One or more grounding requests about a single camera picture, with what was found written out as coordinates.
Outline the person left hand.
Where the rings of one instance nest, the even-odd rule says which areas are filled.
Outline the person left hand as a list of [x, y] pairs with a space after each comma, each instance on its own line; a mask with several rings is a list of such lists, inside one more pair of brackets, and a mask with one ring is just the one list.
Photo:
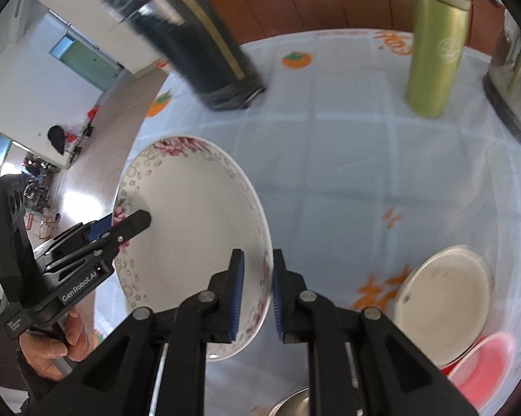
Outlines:
[[27, 364], [43, 379], [60, 381], [65, 377], [54, 363], [55, 359], [68, 358], [79, 363], [91, 353], [92, 345], [78, 306], [68, 312], [64, 334], [67, 345], [35, 332], [27, 331], [19, 337], [19, 347]]

